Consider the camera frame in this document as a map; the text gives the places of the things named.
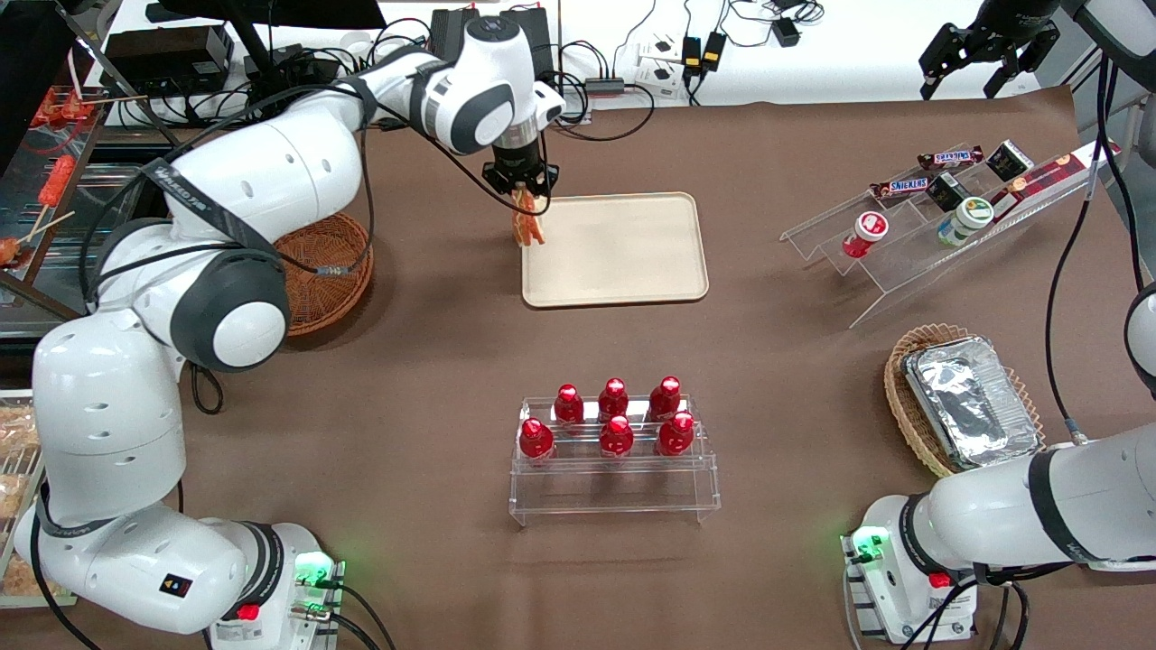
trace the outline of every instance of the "fried snack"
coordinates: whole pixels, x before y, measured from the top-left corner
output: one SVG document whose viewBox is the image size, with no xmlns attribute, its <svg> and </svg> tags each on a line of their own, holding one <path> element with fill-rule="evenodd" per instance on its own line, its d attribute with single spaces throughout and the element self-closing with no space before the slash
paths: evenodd
<svg viewBox="0 0 1156 650">
<path fill-rule="evenodd" d="M 538 212 L 534 204 L 534 194 L 526 190 L 525 186 L 519 186 L 514 190 L 512 197 L 523 210 Z M 542 237 L 542 229 L 538 226 L 538 217 L 532 214 L 513 210 L 513 241 L 518 242 L 519 246 L 528 246 L 534 243 L 534 239 L 539 244 L 546 243 L 546 239 Z"/>
<path fill-rule="evenodd" d="M 49 591 L 51 591 L 53 596 L 68 594 L 67 589 L 52 581 L 46 582 L 49 583 Z M 32 574 L 32 567 L 15 553 L 13 553 L 12 559 L 8 560 L 8 568 L 3 573 L 2 593 L 5 596 L 24 597 L 35 597 L 40 594 L 40 588 L 36 584 L 36 575 Z"/>
<path fill-rule="evenodd" d="M 20 515 L 20 502 L 28 488 L 28 477 L 0 474 L 0 519 Z"/>
<path fill-rule="evenodd" d="M 0 407 L 0 461 L 14 451 L 38 444 L 31 405 Z"/>
</svg>

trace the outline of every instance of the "red bottle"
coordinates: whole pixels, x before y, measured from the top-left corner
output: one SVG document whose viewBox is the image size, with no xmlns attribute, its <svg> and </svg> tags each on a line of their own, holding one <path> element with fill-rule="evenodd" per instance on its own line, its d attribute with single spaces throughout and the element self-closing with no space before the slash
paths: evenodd
<svg viewBox="0 0 1156 650">
<path fill-rule="evenodd" d="M 654 438 L 655 456 L 681 456 L 695 442 L 695 418 L 686 411 L 662 423 Z"/>
<path fill-rule="evenodd" d="M 581 424 L 581 396 L 572 384 L 562 384 L 558 397 L 554 400 L 554 419 L 568 424 Z"/>
<path fill-rule="evenodd" d="M 646 411 L 647 422 L 666 422 L 679 411 L 682 400 L 682 384 L 677 377 L 666 377 L 651 391 L 651 406 Z"/>
<path fill-rule="evenodd" d="M 609 422 L 615 415 L 625 415 L 628 404 L 627 384 L 617 377 L 612 378 L 598 396 L 598 421 Z"/>
<path fill-rule="evenodd" d="M 529 458 L 553 458 L 554 431 L 542 423 L 538 418 L 527 418 L 521 423 L 521 435 L 518 436 L 518 446 L 521 452 Z"/>
<path fill-rule="evenodd" d="M 598 443 L 602 446 L 602 456 L 606 458 L 622 458 L 630 455 L 630 448 L 635 446 L 635 430 L 630 428 L 630 422 L 625 415 L 615 415 L 602 427 Z"/>
</svg>

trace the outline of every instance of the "snickers bar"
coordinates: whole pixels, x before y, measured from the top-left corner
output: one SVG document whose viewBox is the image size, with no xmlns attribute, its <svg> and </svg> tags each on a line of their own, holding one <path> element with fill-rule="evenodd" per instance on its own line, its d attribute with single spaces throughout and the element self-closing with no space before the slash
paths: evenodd
<svg viewBox="0 0 1156 650">
<path fill-rule="evenodd" d="M 927 191 L 931 180 L 927 178 L 907 178 L 906 180 L 892 180 L 890 183 L 872 183 L 870 193 L 879 200 L 902 197 L 904 194 L 916 194 Z"/>
<path fill-rule="evenodd" d="M 916 160 L 919 161 L 919 167 L 926 170 L 947 169 L 953 167 L 971 167 L 976 163 L 984 162 L 984 150 L 979 147 L 972 147 L 971 150 L 964 152 L 921 154 Z"/>
</svg>

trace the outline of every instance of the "black strap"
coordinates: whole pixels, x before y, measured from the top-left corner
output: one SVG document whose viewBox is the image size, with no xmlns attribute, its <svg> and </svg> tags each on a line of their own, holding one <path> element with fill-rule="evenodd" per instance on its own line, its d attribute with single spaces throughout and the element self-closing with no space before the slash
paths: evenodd
<svg viewBox="0 0 1156 650">
<path fill-rule="evenodd" d="M 176 168 L 164 158 L 156 158 L 146 164 L 141 171 L 144 177 L 156 184 L 157 187 L 185 206 L 202 221 L 227 235 L 246 249 L 257 249 L 269 253 L 276 259 L 281 259 L 268 239 L 261 236 L 252 226 L 245 223 L 236 214 L 221 204 L 214 201 L 208 194 L 193 185 L 187 178 L 181 176 Z"/>
<path fill-rule="evenodd" d="M 1052 492 L 1052 457 L 1054 449 L 1037 453 L 1028 465 L 1028 493 L 1031 495 L 1031 505 L 1036 509 L 1039 524 L 1044 526 L 1044 533 L 1052 540 L 1065 555 L 1073 562 L 1087 564 L 1088 562 L 1103 561 L 1088 551 L 1084 545 L 1076 540 L 1072 530 L 1064 522 L 1060 507 L 1055 504 L 1055 494 Z"/>
<path fill-rule="evenodd" d="M 369 128 L 370 123 L 373 121 L 373 116 L 377 115 L 377 97 L 373 95 L 373 91 L 369 89 L 369 83 L 365 83 L 364 79 L 356 75 L 343 76 L 338 80 L 338 83 L 344 83 L 346 86 L 351 87 L 361 96 L 361 131 Z"/>
<path fill-rule="evenodd" d="M 957 571 L 954 569 L 948 569 L 943 564 L 935 561 L 934 557 L 924 551 L 921 544 L 916 538 L 914 532 L 914 520 L 916 520 L 916 507 L 919 502 L 927 496 L 927 493 L 912 494 L 907 497 L 907 502 L 903 504 L 903 509 L 899 510 L 899 541 L 903 542 L 904 551 L 907 552 L 907 556 L 911 557 L 911 563 L 916 566 L 917 569 L 922 571 L 925 576 L 932 574 L 947 574 L 951 577 L 955 584 L 959 584 L 963 579 L 963 571 Z"/>
<path fill-rule="evenodd" d="M 36 501 L 36 516 L 40 518 L 40 529 L 44 533 L 57 539 L 74 539 L 83 537 L 92 531 L 103 529 L 112 522 L 112 519 L 99 519 L 71 529 L 57 524 L 52 520 L 52 517 L 49 516 L 49 481 L 40 483 L 40 498 Z"/>
<path fill-rule="evenodd" d="M 409 89 L 409 126 L 413 126 L 414 131 L 425 138 L 429 138 L 429 133 L 425 131 L 425 115 L 422 112 L 422 102 L 425 101 L 425 89 L 429 87 L 430 81 L 432 81 L 430 75 L 449 67 L 452 67 L 452 64 L 436 59 L 417 66 L 414 74 L 408 76 L 414 82 Z"/>
<path fill-rule="evenodd" d="M 237 610 L 242 605 L 265 605 L 276 591 L 277 582 L 281 581 L 282 564 L 284 564 L 284 545 L 273 526 L 253 522 L 235 523 L 249 529 L 253 533 L 253 539 L 257 540 L 257 569 L 240 591 L 240 598 L 237 599 L 232 610 L 221 616 L 222 621 L 236 620 Z"/>
</svg>

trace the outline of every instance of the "food item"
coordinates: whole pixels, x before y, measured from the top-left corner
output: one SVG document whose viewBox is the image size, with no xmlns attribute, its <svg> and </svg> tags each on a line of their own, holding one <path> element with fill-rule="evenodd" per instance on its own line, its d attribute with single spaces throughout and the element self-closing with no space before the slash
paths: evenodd
<svg viewBox="0 0 1156 650">
<path fill-rule="evenodd" d="M 936 176 L 935 180 L 932 180 L 931 187 L 927 189 L 927 195 L 935 201 L 940 209 L 950 212 L 959 207 L 959 204 L 970 197 L 971 192 L 959 185 L 959 182 L 950 172 L 944 171 Z"/>
<path fill-rule="evenodd" d="M 532 459 L 553 458 L 557 455 L 554 448 L 554 431 L 538 418 L 527 418 L 523 421 L 518 448 Z"/>
<path fill-rule="evenodd" d="M 1028 209 L 1032 205 L 1040 204 L 1074 185 L 1085 182 L 1095 146 L 1094 142 L 1084 145 L 1075 152 L 1060 156 L 1045 165 L 1035 168 L 1013 180 L 992 199 L 992 205 L 995 208 L 993 221 L 999 223 L 1013 209 Z M 1120 148 L 1114 142 L 1111 146 L 1112 152 L 1120 152 Z M 1096 163 L 1097 168 L 1102 167 L 1106 161 L 1107 157 L 1101 153 L 1099 160 Z"/>
<path fill-rule="evenodd" d="M 68 596 L 67 589 L 52 581 L 45 582 L 49 583 L 49 591 L 53 596 Z M 32 567 L 15 553 L 8 560 L 8 568 L 3 573 L 3 589 L 0 592 L 5 596 L 40 596 L 40 588 L 36 584 L 36 575 L 32 574 Z"/>
<path fill-rule="evenodd" d="M 622 458 L 630 455 L 630 449 L 635 446 L 635 430 L 630 428 L 630 422 L 623 415 L 615 415 L 602 427 L 598 436 L 598 444 L 602 448 L 602 456 L 606 458 Z"/>
<path fill-rule="evenodd" d="M 679 411 L 682 401 L 682 384 L 677 377 L 664 377 L 662 382 L 651 391 L 650 408 L 646 411 L 649 422 L 665 422 Z"/>
<path fill-rule="evenodd" d="M 28 489 L 28 477 L 0 474 L 0 519 L 20 515 L 20 503 Z"/>
<path fill-rule="evenodd" d="M 995 149 L 995 153 L 992 154 L 992 157 L 988 158 L 987 167 L 1001 180 L 1011 180 L 1016 176 L 1036 167 L 1036 163 L 1031 162 L 1031 158 L 1021 152 L 1020 147 L 1015 146 L 1015 142 L 1005 140 L 1000 143 L 1000 148 Z"/>
<path fill-rule="evenodd" d="M 523 185 L 514 190 L 511 197 L 519 208 L 513 210 L 513 241 L 518 242 L 519 246 L 529 246 L 535 239 L 539 244 L 544 244 L 546 239 L 542 237 L 542 229 L 538 224 L 538 217 L 533 214 L 526 214 L 527 212 L 538 212 L 534 194 Z"/>
<path fill-rule="evenodd" d="M 654 438 L 657 456 L 680 456 L 695 442 L 695 418 L 686 411 L 680 411 L 662 423 Z"/>
<path fill-rule="evenodd" d="M 939 238 L 944 245 L 962 246 L 968 237 L 992 222 L 992 204 L 979 197 L 965 199 L 939 227 Z"/>
<path fill-rule="evenodd" d="M 598 421 L 609 422 L 615 415 L 625 415 L 630 397 L 627 396 L 627 384 L 617 377 L 606 382 L 606 387 L 598 396 Z"/>
<path fill-rule="evenodd" d="M 31 405 L 0 407 L 0 461 L 14 451 L 38 444 Z"/>
<path fill-rule="evenodd" d="M 554 420 L 568 424 L 583 423 L 583 401 L 573 384 L 562 384 L 554 399 Z"/>
<path fill-rule="evenodd" d="M 0 266 L 13 266 L 20 259 L 20 239 L 0 237 Z"/>
<path fill-rule="evenodd" d="M 73 170 L 76 169 L 76 158 L 65 154 L 57 158 L 57 162 L 52 164 L 52 172 L 49 173 L 49 180 L 40 187 L 40 193 L 37 200 L 40 205 L 49 207 L 57 207 L 60 205 L 60 197 L 65 193 L 65 187 L 68 186 L 68 179 L 72 178 Z"/>
<path fill-rule="evenodd" d="M 905 194 L 914 194 L 927 190 L 931 184 L 925 177 L 907 178 L 906 180 L 892 180 L 890 183 L 872 183 L 870 193 L 879 200 L 894 199 Z"/>
<path fill-rule="evenodd" d="M 843 252 L 859 259 L 867 254 L 875 242 L 887 235 L 887 217 L 877 212 L 865 212 L 855 219 L 854 232 L 843 239 Z"/>
<path fill-rule="evenodd" d="M 943 152 L 942 154 L 920 154 L 916 157 L 924 169 L 948 169 L 953 167 L 971 167 L 984 161 L 984 150 L 972 147 L 970 150 Z"/>
</svg>

